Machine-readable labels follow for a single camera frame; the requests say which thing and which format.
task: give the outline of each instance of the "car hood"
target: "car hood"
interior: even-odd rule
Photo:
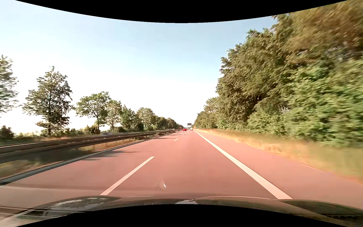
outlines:
[[[343,226],[363,226],[362,209],[343,206],[340,204],[302,199],[266,199],[246,196],[214,196],[184,193],[149,196],[141,195],[122,198],[99,195],[64,199],[31,209],[1,208],[1,210],[16,209],[18,212],[1,220],[0,227],[16,227],[74,213],[155,204],[206,204],[235,206],[267,210],[283,214],[292,214],[322,220],[329,223],[340,224]]]

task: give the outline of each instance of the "guardrail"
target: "guardrail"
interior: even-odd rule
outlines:
[[[23,155],[32,152],[45,152],[58,148],[73,149],[73,148],[95,145],[99,143],[107,143],[117,140],[131,139],[141,136],[149,136],[158,133],[175,132],[175,131],[179,131],[179,129],[148,131],[148,132],[131,132],[131,133],[121,133],[121,134],[112,134],[112,135],[98,135],[90,137],[77,137],[77,138],[58,139],[58,140],[50,140],[42,142],[4,145],[0,146],[0,158]]]

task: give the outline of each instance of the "asphalt road surface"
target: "asphalt road surface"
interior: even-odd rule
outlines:
[[[363,209],[363,186],[355,181],[190,130],[97,154],[0,186],[0,206],[31,208],[78,196],[186,192],[313,199]]]

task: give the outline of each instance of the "blue sky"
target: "blue sky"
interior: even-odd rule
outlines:
[[[248,30],[274,23],[271,17],[184,24],[123,21],[0,0],[0,55],[14,61],[21,102],[37,87],[36,78],[54,65],[68,76],[73,104],[108,91],[134,111],[148,107],[187,126],[216,95],[220,58],[244,42]],[[71,128],[94,122],[74,112],[69,116]],[[1,115],[0,126],[31,132],[40,130],[34,125],[39,119],[16,108]]]

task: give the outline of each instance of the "tree line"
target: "tree line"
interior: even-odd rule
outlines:
[[[12,59],[0,57],[0,114],[18,107],[14,90],[17,78],[13,77]],[[44,76],[36,79],[37,89],[28,90],[26,102],[19,105],[25,114],[41,116],[36,125],[42,127],[41,136],[99,134],[100,127],[108,125],[111,132],[152,131],[183,127],[171,118],[159,117],[150,108],[141,107],[136,112],[112,99],[108,92],[102,91],[82,97],[76,105],[71,105],[72,90],[66,80],[54,66]],[[95,118],[92,126],[75,130],[69,129],[68,112],[75,110],[77,116]],[[0,128],[0,140],[14,138],[11,128]]]
[[[363,144],[363,0],[274,18],[221,58],[196,127]]]

